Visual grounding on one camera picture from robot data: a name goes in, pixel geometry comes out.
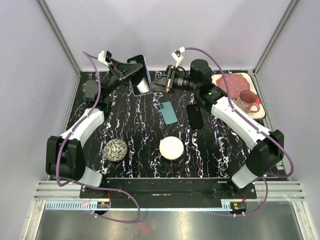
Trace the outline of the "blue smartphone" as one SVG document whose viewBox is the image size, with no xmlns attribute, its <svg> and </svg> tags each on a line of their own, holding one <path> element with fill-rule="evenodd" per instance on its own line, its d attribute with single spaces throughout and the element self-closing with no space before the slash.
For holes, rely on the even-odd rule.
<svg viewBox="0 0 320 240">
<path fill-rule="evenodd" d="M 129 64 L 142 64 L 142 68 L 130 77 L 130 86 L 133 95 L 138 97 L 151 92 L 151 77 L 147 67 L 146 59 L 142 54 L 127 59 Z"/>
</svg>

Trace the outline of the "teal smartphone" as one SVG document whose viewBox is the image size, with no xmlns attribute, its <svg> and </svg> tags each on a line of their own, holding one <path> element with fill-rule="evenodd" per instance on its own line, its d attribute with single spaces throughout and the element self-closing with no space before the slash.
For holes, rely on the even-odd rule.
<svg viewBox="0 0 320 240">
<path fill-rule="evenodd" d="M 171 102 L 162 102 L 159 104 L 160 112 L 162 114 L 164 123 L 166 125 L 175 124 L 178 122 L 178 119 L 176 117 L 176 113 L 173 109 L 173 106 Z"/>
</svg>

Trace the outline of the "phone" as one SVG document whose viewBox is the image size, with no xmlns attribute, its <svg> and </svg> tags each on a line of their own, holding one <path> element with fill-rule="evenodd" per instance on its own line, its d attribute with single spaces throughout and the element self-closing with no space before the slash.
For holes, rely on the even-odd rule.
<svg viewBox="0 0 320 240">
<path fill-rule="evenodd" d="M 191 129 L 198 130 L 204 126 L 201 108 L 197 104 L 186 106 L 188 123 Z"/>
</svg>

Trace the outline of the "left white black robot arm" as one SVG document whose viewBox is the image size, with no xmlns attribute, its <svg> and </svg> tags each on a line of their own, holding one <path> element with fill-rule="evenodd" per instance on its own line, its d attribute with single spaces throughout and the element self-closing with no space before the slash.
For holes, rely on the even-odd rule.
<svg viewBox="0 0 320 240">
<path fill-rule="evenodd" d="M 107 96 L 140 71 L 143 65 L 119 62 L 111 57 L 101 57 L 98 60 L 109 69 L 107 79 L 102 81 L 97 73 L 95 80 L 87 80 L 83 84 L 87 109 L 64 133 L 48 138 L 45 171 L 55 177 L 60 187 L 64 186 L 61 182 L 64 179 L 66 183 L 75 182 L 88 186 L 95 197 L 103 198 L 108 193 L 108 186 L 102 182 L 101 173 L 87 167 L 83 146 L 92 133 L 109 118 L 112 103 L 106 100 Z"/>
</svg>

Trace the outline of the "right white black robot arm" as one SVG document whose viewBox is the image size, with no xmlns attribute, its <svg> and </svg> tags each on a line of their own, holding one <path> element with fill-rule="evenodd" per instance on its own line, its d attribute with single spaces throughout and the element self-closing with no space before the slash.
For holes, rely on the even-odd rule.
<svg viewBox="0 0 320 240">
<path fill-rule="evenodd" d="M 232 182 L 227 185 L 230 197 L 239 198 L 249 183 L 265 175 L 284 158 L 283 133 L 270 131 L 229 101 L 227 93 L 212 83 L 212 69 L 206 60 L 193 60 L 189 73 L 168 65 L 151 83 L 151 88 L 167 94 L 177 89 L 192 91 L 201 108 L 221 119 L 244 140 L 250 153 L 244 165 L 231 176 Z"/>
</svg>

